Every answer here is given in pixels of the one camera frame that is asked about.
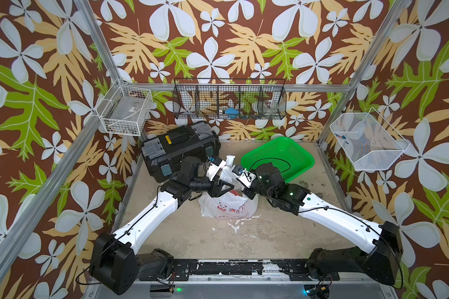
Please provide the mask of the white plastic shopping bag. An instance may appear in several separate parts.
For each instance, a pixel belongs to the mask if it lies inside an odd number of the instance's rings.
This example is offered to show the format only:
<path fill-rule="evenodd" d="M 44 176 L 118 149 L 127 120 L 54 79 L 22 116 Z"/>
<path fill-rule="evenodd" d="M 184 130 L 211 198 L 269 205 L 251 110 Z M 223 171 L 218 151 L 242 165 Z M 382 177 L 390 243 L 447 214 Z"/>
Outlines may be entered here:
<path fill-rule="evenodd" d="M 226 166 L 222 169 L 220 179 L 234 184 L 234 190 L 219 198 L 212 198 L 205 192 L 198 202 L 200 204 L 203 217 L 214 219 L 241 219 L 251 218 L 258 208 L 259 197 L 249 199 L 243 194 L 243 185 L 236 179 L 232 173 L 235 157 L 228 155 Z"/>

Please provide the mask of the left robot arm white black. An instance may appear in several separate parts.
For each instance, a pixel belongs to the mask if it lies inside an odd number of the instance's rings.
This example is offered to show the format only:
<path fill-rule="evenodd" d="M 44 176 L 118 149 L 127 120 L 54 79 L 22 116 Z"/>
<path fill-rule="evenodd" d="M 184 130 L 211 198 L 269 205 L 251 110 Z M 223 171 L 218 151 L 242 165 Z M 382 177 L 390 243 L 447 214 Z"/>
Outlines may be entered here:
<path fill-rule="evenodd" d="M 136 217 L 112 234 L 103 233 L 96 239 L 90 275 L 117 295 L 124 294 L 136 280 L 150 279 L 160 283 L 173 277 L 174 258 L 162 249 L 139 254 L 139 249 L 154 230 L 185 201 L 193 200 L 195 192 L 219 198 L 233 190 L 233 185 L 218 177 L 231 165 L 231 159 L 217 156 L 209 159 L 204 176 L 199 176 L 200 159 L 188 156 L 179 171 L 157 189 L 155 199 Z"/>

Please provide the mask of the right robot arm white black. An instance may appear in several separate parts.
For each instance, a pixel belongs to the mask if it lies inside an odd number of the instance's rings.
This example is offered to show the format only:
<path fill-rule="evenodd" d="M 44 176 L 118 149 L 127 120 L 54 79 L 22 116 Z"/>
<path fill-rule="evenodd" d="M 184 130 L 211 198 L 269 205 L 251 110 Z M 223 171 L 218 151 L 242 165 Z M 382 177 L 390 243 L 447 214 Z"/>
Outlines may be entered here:
<path fill-rule="evenodd" d="M 312 220 L 353 243 L 348 249 L 314 249 L 305 269 L 313 279 L 338 272 L 362 273 L 383 285 L 393 286 L 402 273 L 403 245 L 397 225 L 378 224 L 348 213 L 298 184 L 286 183 L 272 163 L 248 171 L 234 166 L 233 173 L 246 195 L 265 197 L 284 212 Z"/>

